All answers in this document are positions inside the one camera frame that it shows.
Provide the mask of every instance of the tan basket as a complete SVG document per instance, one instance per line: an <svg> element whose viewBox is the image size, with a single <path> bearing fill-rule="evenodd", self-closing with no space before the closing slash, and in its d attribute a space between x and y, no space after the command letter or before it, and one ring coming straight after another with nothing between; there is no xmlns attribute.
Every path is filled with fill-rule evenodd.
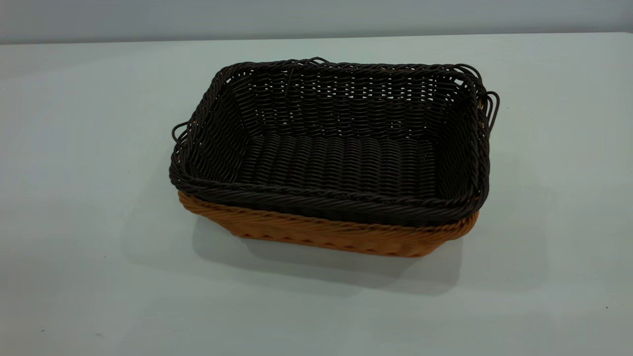
<svg viewBox="0 0 633 356"><path fill-rule="evenodd" d="M479 212L455 224L405 227L331 221L202 201L179 191L190 212L222 225L233 235L372 255L421 257L467 234Z"/></svg>

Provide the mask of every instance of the white background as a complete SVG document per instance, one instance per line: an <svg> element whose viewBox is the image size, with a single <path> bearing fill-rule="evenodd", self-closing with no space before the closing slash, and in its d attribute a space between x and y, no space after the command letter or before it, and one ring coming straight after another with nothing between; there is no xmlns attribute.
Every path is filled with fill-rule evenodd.
<svg viewBox="0 0 633 356"><path fill-rule="evenodd" d="M633 31L631 0L0 0L0 43Z"/></svg>
<svg viewBox="0 0 633 356"><path fill-rule="evenodd" d="M470 234L375 257L182 208L170 131L212 76L317 55L499 92ZM631 34L0 46L0 353L630 355L631 58Z"/></svg>

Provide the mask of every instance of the wicker basket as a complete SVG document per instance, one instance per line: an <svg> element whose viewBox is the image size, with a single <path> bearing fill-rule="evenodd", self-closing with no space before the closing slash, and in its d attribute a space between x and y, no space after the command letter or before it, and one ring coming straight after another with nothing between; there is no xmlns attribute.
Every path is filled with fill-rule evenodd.
<svg viewBox="0 0 633 356"><path fill-rule="evenodd" d="M236 221L259 210L462 231L488 194L498 100L468 65L238 63L174 128L170 178L214 208L251 209Z"/></svg>
<svg viewBox="0 0 633 356"><path fill-rule="evenodd" d="M220 224L233 235L371 255L421 257L467 234L479 212L455 224L405 227L331 221L314 217L228 207L179 192L185 208Z"/></svg>

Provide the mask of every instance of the stacked baskets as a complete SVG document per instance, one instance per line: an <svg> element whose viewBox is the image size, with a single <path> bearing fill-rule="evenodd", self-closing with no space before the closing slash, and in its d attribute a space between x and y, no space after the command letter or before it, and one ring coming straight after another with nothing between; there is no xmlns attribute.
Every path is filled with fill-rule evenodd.
<svg viewBox="0 0 633 356"><path fill-rule="evenodd" d="M419 257L475 224L498 103L468 65L238 63L174 128L170 178L237 236Z"/></svg>

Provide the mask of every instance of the basket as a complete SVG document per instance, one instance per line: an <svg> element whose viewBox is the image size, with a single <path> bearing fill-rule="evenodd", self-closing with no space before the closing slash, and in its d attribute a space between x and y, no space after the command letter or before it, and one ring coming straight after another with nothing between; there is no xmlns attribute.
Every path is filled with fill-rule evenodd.
<svg viewBox="0 0 633 356"><path fill-rule="evenodd" d="M191 212L220 224L233 235L371 255L421 257L452 239L468 233L478 212L443 226L405 227L359 224L300 215L229 207L179 192Z"/></svg>
<svg viewBox="0 0 633 356"><path fill-rule="evenodd" d="M174 128L170 178L236 221L264 210L456 229L486 200L497 109L468 65L238 63Z"/></svg>

